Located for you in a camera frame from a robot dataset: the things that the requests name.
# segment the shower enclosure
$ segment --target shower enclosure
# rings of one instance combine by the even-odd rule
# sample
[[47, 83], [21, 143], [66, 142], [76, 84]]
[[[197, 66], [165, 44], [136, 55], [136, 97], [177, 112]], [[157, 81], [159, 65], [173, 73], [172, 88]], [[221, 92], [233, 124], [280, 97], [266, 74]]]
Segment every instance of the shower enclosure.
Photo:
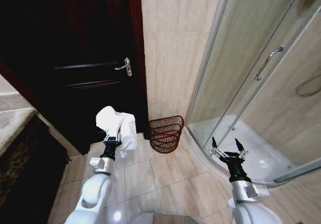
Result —
[[237, 150], [235, 138], [243, 144], [255, 182], [274, 185], [321, 166], [320, 3], [220, 0], [187, 117], [215, 168], [227, 174], [212, 136], [223, 151]]

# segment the red wicker basket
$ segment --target red wicker basket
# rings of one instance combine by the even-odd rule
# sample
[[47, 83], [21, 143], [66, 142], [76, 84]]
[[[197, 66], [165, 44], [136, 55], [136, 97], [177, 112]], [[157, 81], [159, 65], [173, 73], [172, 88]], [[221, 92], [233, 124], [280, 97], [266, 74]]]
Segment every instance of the red wicker basket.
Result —
[[159, 153], [173, 152], [179, 145], [184, 127], [182, 116], [173, 116], [148, 122], [150, 145]]

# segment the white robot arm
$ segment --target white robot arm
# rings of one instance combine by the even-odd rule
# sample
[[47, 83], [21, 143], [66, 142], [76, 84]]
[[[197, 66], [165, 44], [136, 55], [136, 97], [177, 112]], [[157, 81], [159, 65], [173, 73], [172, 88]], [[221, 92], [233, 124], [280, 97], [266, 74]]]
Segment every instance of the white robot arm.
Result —
[[222, 162], [226, 163], [231, 177], [230, 183], [233, 187], [232, 201], [236, 224], [282, 224], [280, 218], [269, 208], [259, 203], [260, 198], [269, 197], [270, 193], [266, 186], [255, 185], [242, 168], [245, 161], [245, 151], [242, 144], [235, 139], [240, 153], [222, 152], [217, 148], [214, 137], [212, 137], [212, 153]]
[[99, 158], [91, 158], [89, 162], [95, 175], [83, 185], [81, 197], [74, 211], [68, 216], [66, 224], [106, 223], [102, 209], [111, 186], [115, 149], [121, 145], [119, 133], [116, 137], [107, 136], [103, 143], [106, 145], [104, 153]]

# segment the door handle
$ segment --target door handle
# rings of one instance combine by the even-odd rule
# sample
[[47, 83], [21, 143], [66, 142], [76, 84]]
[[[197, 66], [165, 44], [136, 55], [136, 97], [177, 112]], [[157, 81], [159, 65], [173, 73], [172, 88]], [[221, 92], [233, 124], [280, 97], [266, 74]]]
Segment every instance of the door handle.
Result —
[[126, 68], [126, 71], [127, 71], [127, 75], [128, 77], [131, 77], [132, 76], [132, 72], [131, 72], [131, 66], [130, 66], [130, 60], [128, 57], [125, 58], [125, 65], [121, 66], [121, 67], [116, 67], [115, 70], [121, 70], [121, 69], [124, 69]]
[[269, 61], [271, 60], [271, 58], [278, 52], [283, 51], [283, 46], [279, 46], [278, 48], [276, 48], [273, 52], [271, 52], [271, 54], [267, 57], [267, 59], [265, 60], [265, 62], [263, 63], [263, 65], [261, 66], [260, 70], [258, 71], [258, 73], [255, 75], [255, 80], [256, 81], [260, 81], [262, 79], [262, 72], [265, 69], [266, 65], [269, 63]]

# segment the countertop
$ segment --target countertop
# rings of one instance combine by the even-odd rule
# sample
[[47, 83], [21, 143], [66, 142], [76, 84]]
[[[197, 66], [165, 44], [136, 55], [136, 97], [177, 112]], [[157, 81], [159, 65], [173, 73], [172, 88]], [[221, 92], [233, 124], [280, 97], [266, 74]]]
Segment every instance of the countertop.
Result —
[[0, 112], [0, 157], [35, 113], [32, 107]]

